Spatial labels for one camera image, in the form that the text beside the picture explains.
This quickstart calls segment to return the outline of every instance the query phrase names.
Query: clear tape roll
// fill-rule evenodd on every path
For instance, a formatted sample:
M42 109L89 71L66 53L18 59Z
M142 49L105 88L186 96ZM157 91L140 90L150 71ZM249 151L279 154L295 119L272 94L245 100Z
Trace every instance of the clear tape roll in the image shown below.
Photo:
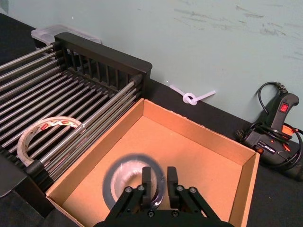
M25 166L29 166L34 161L27 155L27 148L33 137L41 131L57 125L77 128L79 125L81 125L81 122L71 117L58 116L45 118L30 125L21 135L17 144L18 157L24 163Z
M130 186L132 178L140 179L134 187L142 182L142 168L151 167L151 209L157 209L161 204L166 188L164 172L159 164L147 155L130 154L117 160L107 171L103 181L103 199L111 210L121 196L125 187Z

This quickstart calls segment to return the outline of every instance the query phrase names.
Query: clear plastic box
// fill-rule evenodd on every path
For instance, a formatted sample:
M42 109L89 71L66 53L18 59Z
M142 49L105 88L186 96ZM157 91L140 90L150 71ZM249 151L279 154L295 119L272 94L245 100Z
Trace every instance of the clear plastic box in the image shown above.
M70 33L78 35L82 38L93 41L95 43L102 44L101 40L95 36L89 35L87 33L78 31L74 28L71 28L71 27L68 27L65 25L60 25L60 24L46 27L43 29L33 30L32 38L34 39L34 41L36 43L36 47L41 48L43 46L50 45L51 43L55 42L54 36L59 33L62 33L62 32L70 32Z

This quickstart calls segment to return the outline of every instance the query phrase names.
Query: open cardboard box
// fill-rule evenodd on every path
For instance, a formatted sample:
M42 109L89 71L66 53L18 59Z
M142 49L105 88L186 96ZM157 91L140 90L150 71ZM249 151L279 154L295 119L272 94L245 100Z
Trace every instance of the open cardboard box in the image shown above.
M165 174L175 166L179 184L196 187L221 220L246 226L259 154L143 99L49 188L47 198L79 226L103 221L109 213L105 174L134 153L155 159ZM170 209L167 192L160 209Z

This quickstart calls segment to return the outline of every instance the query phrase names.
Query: light blue wall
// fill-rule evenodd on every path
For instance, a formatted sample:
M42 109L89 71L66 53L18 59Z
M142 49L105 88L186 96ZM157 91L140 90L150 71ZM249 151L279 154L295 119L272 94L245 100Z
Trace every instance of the light blue wall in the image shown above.
M261 110L258 87L281 82L301 98L287 118L301 128L302 12L295 0L9 1L9 15L27 24L70 25L150 61L161 83L196 96L215 89L207 103L248 121Z

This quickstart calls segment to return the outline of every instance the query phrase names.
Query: black mat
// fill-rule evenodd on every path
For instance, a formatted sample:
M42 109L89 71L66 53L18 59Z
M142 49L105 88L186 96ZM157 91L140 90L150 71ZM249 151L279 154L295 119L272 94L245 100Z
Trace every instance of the black mat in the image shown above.
M34 50L30 37L33 28L0 14L0 64ZM151 80L147 98L207 128L235 139L237 129L249 123L206 103L191 106L179 94ZM249 214L249 227L303 226L303 183L259 166ZM43 219L17 195L0 199L0 226L76 226L54 210Z

